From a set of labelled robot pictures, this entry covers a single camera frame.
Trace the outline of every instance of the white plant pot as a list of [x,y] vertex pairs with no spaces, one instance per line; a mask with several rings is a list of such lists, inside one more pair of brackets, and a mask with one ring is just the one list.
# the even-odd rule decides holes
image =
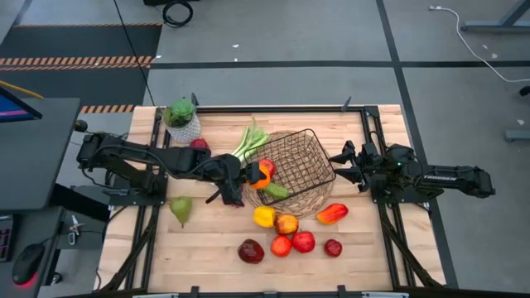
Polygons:
[[195,113],[191,121],[184,127],[168,127],[166,125],[166,129],[173,139],[181,143],[187,144],[200,137],[200,122]]

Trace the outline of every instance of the black wire basket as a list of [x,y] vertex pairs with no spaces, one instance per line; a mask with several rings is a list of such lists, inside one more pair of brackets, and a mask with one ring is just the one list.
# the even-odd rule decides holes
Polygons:
[[272,161],[276,167],[272,182],[289,190],[289,195],[282,199],[258,190],[259,199],[264,205],[290,199],[330,183],[336,177],[324,147],[312,129],[289,133],[254,148],[257,148],[256,152],[248,156],[246,162],[262,159]]

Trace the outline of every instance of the white cable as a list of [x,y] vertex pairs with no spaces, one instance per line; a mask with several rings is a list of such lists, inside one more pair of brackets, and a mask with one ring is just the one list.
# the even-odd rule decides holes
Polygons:
[[467,42],[465,41],[464,37],[460,34],[460,16],[454,10],[452,10],[450,8],[439,7],[439,6],[435,7],[435,6],[432,6],[432,5],[429,6],[429,10],[432,10],[432,11],[446,11],[446,12],[451,12],[452,14],[454,14],[456,16],[456,34],[458,34],[458,37],[462,40],[462,42],[464,42],[465,47],[467,47],[467,49],[470,51],[471,54],[473,54],[473,56],[475,58],[477,58],[478,60],[484,62],[504,82],[508,82],[508,83],[530,82],[530,79],[506,79],[493,66],[491,66],[491,64],[488,63],[488,61],[486,61],[486,60],[480,58],[478,55],[476,55],[473,52],[473,50],[471,50],[471,47],[467,44]]

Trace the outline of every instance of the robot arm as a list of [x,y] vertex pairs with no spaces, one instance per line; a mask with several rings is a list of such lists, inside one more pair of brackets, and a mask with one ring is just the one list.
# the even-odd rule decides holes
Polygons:
[[409,195],[425,201],[440,195],[444,189],[460,190],[481,199],[495,194],[489,174],[479,167],[424,166],[416,160],[413,149],[401,145],[392,145],[384,153],[384,156],[379,155],[370,142],[364,144],[356,156],[353,143],[348,141],[342,154],[331,157],[330,161],[342,164],[350,161],[351,168],[335,172],[359,183],[360,191],[374,188],[380,195]]
[[159,166],[175,179],[192,179],[215,183],[225,204],[243,206],[241,185],[256,183],[262,173],[254,162],[241,169],[235,156],[211,157],[209,149],[192,147],[153,148],[120,137],[98,132],[84,137],[77,162],[82,170],[104,168],[129,181],[131,188],[147,195],[157,191],[156,174],[140,171],[126,161]]

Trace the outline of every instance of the concrete floor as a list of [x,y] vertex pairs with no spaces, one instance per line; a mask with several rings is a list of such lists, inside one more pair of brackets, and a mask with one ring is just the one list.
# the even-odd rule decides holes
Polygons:
[[[464,20],[497,20],[514,2],[446,0],[443,4]],[[0,7],[6,3],[7,12],[0,12],[0,40],[22,0],[0,0]],[[160,21],[160,13],[141,1],[119,0],[118,4],[125,22]],[[384,4],[401,61],[474,60],[456,36],[454,16],[427,10],[432,1],[384,0]],[[189,26],[163,27],[158,62],[390,60],[372,0],[204,0],[192,5],[195,17]],[[33,0],[22,18],[26,24],[110,22],[118,19],[107,0]],[[528,35],[465,36],[484,57],[530,60]],[[510,79],[530,78],[527,68],[499,71]],[[489,199],[452,191],[439,198],[460,288],[530,292],[530,236],[526,233],[530,145],[503,140],[506,128],[530,129],[530,99],[516,96],[524,84],[504,83],[486,68],[409,68],[404,75],[428,161],[480,166],[492,175],[498,191]],[[352,103],[402,103],[390,68],[151,70],[148,83],[160,105],[190,92],[197,94],[201,104],[219,105],[343,103],[350,95]],[[150,102],[147,96],[144,102]],[[91,128],[116,133],[127,131],[130,117],[82,116]],[[87,184],[74,170],[75,145],[68,152],[59,182]],[[72,268],[72,259],[78,259],[77,267],[84,269]],[[41,297],[89,291],[98,260],[97,252],[68,252],[58,269],[75,278],[65,277],[62,284],[42,291]]]

